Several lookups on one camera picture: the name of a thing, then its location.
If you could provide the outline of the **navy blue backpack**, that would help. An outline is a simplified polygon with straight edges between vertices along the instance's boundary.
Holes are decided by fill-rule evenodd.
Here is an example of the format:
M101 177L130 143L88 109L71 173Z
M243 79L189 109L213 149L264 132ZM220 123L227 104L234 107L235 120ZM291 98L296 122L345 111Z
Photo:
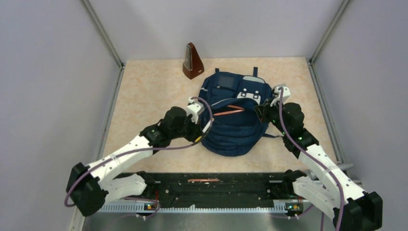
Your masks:
M254 107L273 99L272 87L258 77L258 68L252 75L242 75L215 69L200 88L199 97L211 107L212 113L235 110L227 105L244 108L244 112L213 116L213 124L202 145L221 156L237 157L247 154L266 133L268 124L260 122Z

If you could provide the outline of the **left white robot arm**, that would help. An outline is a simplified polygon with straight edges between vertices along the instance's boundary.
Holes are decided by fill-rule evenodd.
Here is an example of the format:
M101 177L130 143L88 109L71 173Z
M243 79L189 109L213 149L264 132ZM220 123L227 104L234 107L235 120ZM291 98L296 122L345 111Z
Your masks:
M159 122L144 128L126 145L90 164L78 163L72 167L66 187L66 207L76 207L81 215L89 217L106 203L139 195L152 197L154 186L148 177L135 173L128 177L118 175L136 162L160 150L169 150L174 139L185 138L197 143L208 129L201 128L199 117L206 107L190 103L186 108L174 106Z

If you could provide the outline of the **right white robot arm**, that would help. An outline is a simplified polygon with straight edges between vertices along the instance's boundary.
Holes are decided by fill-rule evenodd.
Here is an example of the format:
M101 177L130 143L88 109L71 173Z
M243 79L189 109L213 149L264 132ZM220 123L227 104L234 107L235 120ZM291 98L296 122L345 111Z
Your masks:
M271 123L282 134L287 150L307 165L320 184L305 172L285 173L282 192L300 196L329 217L337 231L375 231L383 225L383 200L354 183L332 161L319 141L304 126L305 115L297 103L277 102L255 106L262 123Z

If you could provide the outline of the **brown wooden metronome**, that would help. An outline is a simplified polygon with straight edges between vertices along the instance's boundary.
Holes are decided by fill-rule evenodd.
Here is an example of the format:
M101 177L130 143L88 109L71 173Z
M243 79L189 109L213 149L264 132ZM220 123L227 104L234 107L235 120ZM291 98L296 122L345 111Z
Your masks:
M192 42L186 45L186 53L182 65L182 71L188 79L194 79L195 77L204 73L204 64L195 45Z

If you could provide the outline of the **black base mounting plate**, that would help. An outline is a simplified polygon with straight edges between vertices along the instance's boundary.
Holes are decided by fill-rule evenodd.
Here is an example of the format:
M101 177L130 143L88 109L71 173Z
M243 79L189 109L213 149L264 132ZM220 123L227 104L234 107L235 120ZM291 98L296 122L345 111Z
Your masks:
M161 208L273 208L279 200L300 202L282 181L283 173L143 173L147 187L140 197ZM220 179L220 182L187 182Z

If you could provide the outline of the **aluminium frame rail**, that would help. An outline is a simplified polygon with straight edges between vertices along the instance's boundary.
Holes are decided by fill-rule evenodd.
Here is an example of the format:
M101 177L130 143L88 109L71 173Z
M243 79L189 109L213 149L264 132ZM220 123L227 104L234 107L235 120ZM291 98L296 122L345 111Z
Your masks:
M130 173L122 173L118 177L124 178L128 177L132 174ZM246 208L246 209L208 209L208 208L196 208L195 206L190 206L188 208L166 208L162 209L161 205L158 200L150 200L141 198L140 195L131 195L128 197L124 197L121 199L117 199L111 202L106 203L99 211L109 210L109 211L121 211L121 212L131 212L137 214L155 214L160 211L165 212L213 212L213 213L224 213L224 212L248 212L248 211L255 211L255 212L273 212L278 213L281 218L299 218L303 216L307 209L304 207L305 204L308 204L309 208L316 208L314 207L308 200L298 196L300 202L293 202L287 200L279 200L277 205L273 208Z

